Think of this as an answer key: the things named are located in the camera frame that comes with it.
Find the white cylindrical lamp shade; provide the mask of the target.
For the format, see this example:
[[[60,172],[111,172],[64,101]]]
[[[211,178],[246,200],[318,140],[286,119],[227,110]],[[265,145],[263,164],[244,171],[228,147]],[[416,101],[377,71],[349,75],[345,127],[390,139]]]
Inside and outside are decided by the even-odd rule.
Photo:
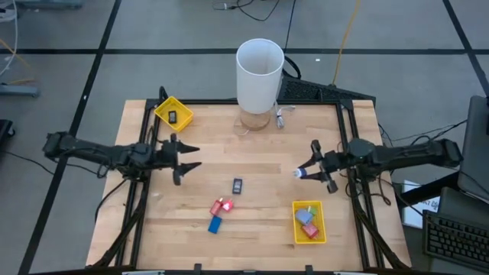
[[[254,115],[269,112],[282,79],[282,49],[272,40],[255,38],[238,48],[235,60],[239,106]]]

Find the black aluminium table frame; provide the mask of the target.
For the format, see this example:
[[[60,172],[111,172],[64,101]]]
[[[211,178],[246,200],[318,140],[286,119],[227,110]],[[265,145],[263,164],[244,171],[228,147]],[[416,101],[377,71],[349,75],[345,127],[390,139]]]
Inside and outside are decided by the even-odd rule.
[[[348,111],[334,105],[298,105],[285,115],[286,125],[269,124],[245,132],[237,105],[193,105],[193,121],[180,139],[199,150],[181,156],[201,162],[175,186],[170,170],[152,173],[140,236],[129,236],[123,261],[139,269],[298,271],[361,270],[377,263],[368,233],[359,234],[346,178],[335,174],[338,191],[323,183],[298,180],[293,171],[311,154],[312,140],[323,150],[338,150],[351,138]],[[242,192],[232,193],[234,178]],[[221,209],[217,234],[208,231],[215,200],[232,199]],[[325,244],[296,244],[294,201],[321,201]]]

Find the light blue charger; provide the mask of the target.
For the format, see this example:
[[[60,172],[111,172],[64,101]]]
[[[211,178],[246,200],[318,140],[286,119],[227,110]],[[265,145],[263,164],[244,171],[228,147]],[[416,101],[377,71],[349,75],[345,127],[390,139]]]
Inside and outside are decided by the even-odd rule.
[[[306,209],[298,209],[294,215],[295,219],[304,226],[309,225],[313,220],[313,214]]]

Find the round wooden lamp base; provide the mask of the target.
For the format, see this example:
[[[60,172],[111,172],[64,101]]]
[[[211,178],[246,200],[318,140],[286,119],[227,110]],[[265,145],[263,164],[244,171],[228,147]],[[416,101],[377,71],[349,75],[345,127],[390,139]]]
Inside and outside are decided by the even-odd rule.
[[[270,112],[252,114],[242,110],[239,119],[244,128],[251,131],[259,131],[270,123]]]

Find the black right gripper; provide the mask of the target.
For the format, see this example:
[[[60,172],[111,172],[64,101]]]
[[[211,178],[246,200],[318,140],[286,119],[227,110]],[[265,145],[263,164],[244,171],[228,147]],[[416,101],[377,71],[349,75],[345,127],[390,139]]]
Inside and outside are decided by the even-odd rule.
[[[313,155],[302,165],[299,169],[306,169],[314,164],[319,165],[319,172],[313,174],[306,174],[301,176],[302,180],[318,180],[321,183],[326,184],[326,188],[330,194],[336,193],[338,187],[334,179],[331,177],[331,173],[344,169],[340,161],[339,154],[329,151],[325,154],[321,152],[321,146],[318,140],[313,140],[311,143],[311,149]]]

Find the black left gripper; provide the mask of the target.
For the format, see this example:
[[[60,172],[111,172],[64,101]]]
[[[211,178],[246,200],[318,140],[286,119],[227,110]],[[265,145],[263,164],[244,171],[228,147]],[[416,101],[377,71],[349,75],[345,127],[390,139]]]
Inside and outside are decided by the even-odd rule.
[[[202,163],[181,163],[179,165],[178,152],[187,154],[198,150],[198,147],[184,144],[182,141],[177,142],[176,134],[171,134],[170,139],[162,141],[161,148],[156,151],[155,159],[157,168],[171,168],[173,170],[173,183],[176,186],[180,186],[180,177],[197,168]]]

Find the yellow plastic basket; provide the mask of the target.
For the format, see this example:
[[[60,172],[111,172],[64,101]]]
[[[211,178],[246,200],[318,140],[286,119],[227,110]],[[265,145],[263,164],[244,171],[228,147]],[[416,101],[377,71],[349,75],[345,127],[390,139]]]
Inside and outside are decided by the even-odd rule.
[[[177,112],[177,123],[168,123],[168,111]],[[164,121],[174,132],[182,131],[193,120],[193,112],[177,98],[170,96],[159,104],[154,110],[154,114]]]
[[[302,230],[302,225],[295,219],[294,215],[298,209],[306,209],[309,206],[316,207],[318,210],[317,215],[313,216],[313,223],[318,229],[319,234],[315,239],[309,239]],[[293,210],[293,231],[294,231],[294,241],[296,244],[325,244],[327,242],[326,229],[325,229],[325,219],[322,210],[321,201],[294,201],[292,204]]]

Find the large red wall charger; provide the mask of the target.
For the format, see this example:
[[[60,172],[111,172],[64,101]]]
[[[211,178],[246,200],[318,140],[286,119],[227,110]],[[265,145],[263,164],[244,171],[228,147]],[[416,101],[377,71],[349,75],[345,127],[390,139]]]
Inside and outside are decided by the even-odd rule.
[[[319,234],[319,229],[313,223],[303,225],[302,230],[309,239],[315,239]]]

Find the black perforated mount panel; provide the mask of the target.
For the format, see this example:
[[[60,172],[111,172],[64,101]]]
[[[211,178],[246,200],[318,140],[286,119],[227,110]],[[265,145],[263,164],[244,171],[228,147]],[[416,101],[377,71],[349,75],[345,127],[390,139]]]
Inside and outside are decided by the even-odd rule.
[[[376,98],[358,92],[352,92],[337,88],[334,85],[322,85],[315,82],[308,82],[301,79],[285,76],[282,78],[279,100],[370,100],[376,102]]]

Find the black floor object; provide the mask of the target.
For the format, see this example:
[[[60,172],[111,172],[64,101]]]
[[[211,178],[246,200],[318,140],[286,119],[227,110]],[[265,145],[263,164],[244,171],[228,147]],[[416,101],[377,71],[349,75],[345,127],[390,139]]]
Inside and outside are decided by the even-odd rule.
[[[15,134],[13,122],[7,119],[0,119],[0,139],[11,138]]]

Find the grey stand foot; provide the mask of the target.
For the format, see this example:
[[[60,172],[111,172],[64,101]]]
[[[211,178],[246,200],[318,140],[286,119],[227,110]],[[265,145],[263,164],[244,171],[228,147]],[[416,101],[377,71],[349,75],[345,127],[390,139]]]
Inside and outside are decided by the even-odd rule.
[[[0,84],[0,95],[31,96],[37,98],[40,92],[37,87]]]
[[[15,0],[25,8],[32,9],[80,9],[84,0]]]

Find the black keyboard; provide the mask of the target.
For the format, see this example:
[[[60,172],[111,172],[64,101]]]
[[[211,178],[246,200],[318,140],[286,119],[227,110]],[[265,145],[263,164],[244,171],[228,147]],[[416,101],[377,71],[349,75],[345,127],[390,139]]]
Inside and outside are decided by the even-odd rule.
[[[489,225],[424,210],[423,253],[489,272]]]

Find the white paper sheet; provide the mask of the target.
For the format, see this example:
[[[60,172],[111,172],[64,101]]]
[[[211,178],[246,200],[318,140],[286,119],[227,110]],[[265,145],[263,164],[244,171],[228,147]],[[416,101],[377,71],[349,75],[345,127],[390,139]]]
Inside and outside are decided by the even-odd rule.
[[[404,208],[403,214],[402,214],[403,225],[409,226],[412,228],[421,229],[423,227],[423,218],[417,212],[423,213],[423,210],[428,210],[431,212],[438,212],[439,200],[440,200],[440,197],[437,196],[437,197],[427,199],[427,200],[422,201],[422,202],[418,202],[417,204],[413,205],[414,209],[412,209],[409,206]]]

